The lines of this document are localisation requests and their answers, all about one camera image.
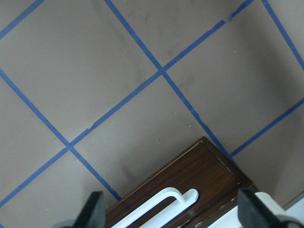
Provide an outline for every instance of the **white handle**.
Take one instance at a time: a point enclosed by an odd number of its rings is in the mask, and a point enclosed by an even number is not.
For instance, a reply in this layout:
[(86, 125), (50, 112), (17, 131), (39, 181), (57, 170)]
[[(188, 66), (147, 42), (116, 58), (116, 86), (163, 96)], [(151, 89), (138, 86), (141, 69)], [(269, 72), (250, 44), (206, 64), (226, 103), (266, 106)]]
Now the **white handle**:
[(162, 227), (167, 222), (169, 222), (174, 217), (183, 212), (186, 208), (195, 203), (199, 197), (199, 193), (195, 189), (190, 189), (182, 195), (176, 188), (165, 188), (156, 195), (154, 195), (151, 199), (143, 203), (129, 215), (124, 217), (114, 226), (112, 226), (112, 228), (127, 227), (128, 225), (136, 221), (138, 218), (140, 218), (142, 215), (147, 213), (149, 210), (151, 210), (153, 207), (155, 207), (157, 204), (159, 204), (161, 201), (163, 201), (165, 198), (168, 198), (170, 196), (175, 197), (176, 200), (172, 204), (167, 206), (165, 209), (163, 209), (161, 212), (159, 212), (157, 215), (155, 215), (152, 219), (143, 224), (141, 226), (142, 228)]

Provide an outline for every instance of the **dark wood panel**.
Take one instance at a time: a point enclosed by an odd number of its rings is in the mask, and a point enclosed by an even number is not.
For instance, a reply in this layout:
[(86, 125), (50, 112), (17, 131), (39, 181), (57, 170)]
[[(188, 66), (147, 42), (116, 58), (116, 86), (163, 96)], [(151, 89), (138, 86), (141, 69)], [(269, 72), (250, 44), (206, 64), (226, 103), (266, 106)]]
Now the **dark wood panel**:
[[(188, 227), (187, 224), (196, 222), (194, 219), (209, 218), (228, 204), (239, 187), (250, 185), (251, 181), (203, 137), (111, 207), (106, 212), (105, 227), (113, 226), (166, 187), (177, 188), (182, 194), (191, 188), (199, 192), (198, 201), (165, 226)], [(164, 200), (130, 227), (139, 227), (173, 200)]]

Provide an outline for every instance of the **white plastic handle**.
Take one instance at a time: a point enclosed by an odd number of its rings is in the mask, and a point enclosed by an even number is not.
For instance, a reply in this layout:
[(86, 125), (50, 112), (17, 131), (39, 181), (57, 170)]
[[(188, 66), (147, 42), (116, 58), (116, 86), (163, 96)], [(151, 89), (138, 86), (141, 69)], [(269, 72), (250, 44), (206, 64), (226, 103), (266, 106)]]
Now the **white plastic handle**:
[(157, 215), (155, 215), (152, 219), (143, 224), (141, 228), (162, 227), (174, 217), (183, 212), (186, 208), (195, 203), (199, 197), (199, 193), (195, 189), (190, 189), (182, 195), (176, 188), (165, 188), (156, 195), (154, 195), (151, 199), (143, 203), (129, 215), (124, 217), (114, 226), (112, 226), (112, 228), (127, 227), (128, 225), (136, 221), (138, 218), (140, 218), (142, 215), (147, 213), (149, 210), (151, 210), (153, 207), (155, 207), (157, 204), (159, 204), (161, 201), (163, 201), (165, 198), (168, 198), (170, 196), (175, 197), (176, 200), (172, 204), (167, 206), (165, 209), (163, 209), (161, 212), (159, 212)]

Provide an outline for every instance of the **white surface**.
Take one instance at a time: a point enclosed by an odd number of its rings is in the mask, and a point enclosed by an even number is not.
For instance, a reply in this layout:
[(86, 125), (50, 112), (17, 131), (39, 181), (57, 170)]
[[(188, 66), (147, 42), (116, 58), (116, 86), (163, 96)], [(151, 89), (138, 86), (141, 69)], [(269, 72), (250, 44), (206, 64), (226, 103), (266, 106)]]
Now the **white surface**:
[(175, 188), (165, 188), (139, 206), (137, 209), (132, 211), (125, 218), (116, 223), (112, 228), (125, 228), (135, 222), (142, 215), (147, 213), (149, 210), (154, 208), (157, 204), (168, 197), (174, 197), (176, 200), (168, 205), (161, 212), (156, 214), (149, 221), (144, 223), (142, 228), (160, 228), (167, 224), (170, 220), (175, 218), (177, 215), (182, 213), (185, 209), (195, 203), (199, 197), (198, 191), (195, 189), (190, 189), (185, 194), (181, 194)]
[(242, 225), (238, 220), (238, 207), (234, 207), (228, 211), (225, 215), (220, 217), (214, 223), (212, 223), (208, 228), (239, 228)]
[(265, 192), (256, 192), (255, 195), (264, 203), (264, 205), (276, 216), (287, 216), (286, 211), (283, 210), (271, 196)]
[[(282, 214), (281, 210), (276, 210), (278, 214)], [(217, 221), (212, 223), (208, 228), (239, 228), (241, 224), (238, 220), (238, 207), (234, 207), (232, 210), (227, 212), (225, 215), (220, 217)], [(290, 209), (285, 212), (287, 215), (290, 215), (304, 224), (304, 198), (299, 200), (296, 204), (294, 204)]]
[(295, 203), (286, 211), (289, 215), (297, 218), (304, 224), (304, 198)]

